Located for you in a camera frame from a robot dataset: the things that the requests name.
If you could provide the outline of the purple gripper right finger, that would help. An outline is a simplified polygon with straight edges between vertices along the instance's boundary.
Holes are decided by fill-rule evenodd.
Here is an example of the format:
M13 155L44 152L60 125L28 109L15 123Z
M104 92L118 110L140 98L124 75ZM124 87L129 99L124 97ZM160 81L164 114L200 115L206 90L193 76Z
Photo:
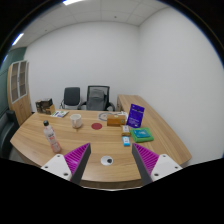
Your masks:
M132 154L144 185L182 169L167 154L158 155L137 143L132 144Z

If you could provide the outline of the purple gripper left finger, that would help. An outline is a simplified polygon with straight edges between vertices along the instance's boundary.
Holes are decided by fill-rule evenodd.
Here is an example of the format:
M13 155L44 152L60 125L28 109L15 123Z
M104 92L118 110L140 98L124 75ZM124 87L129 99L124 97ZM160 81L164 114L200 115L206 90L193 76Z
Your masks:
M42 169L79 185L90 154L91 145L87 143L66 155L56 154Z

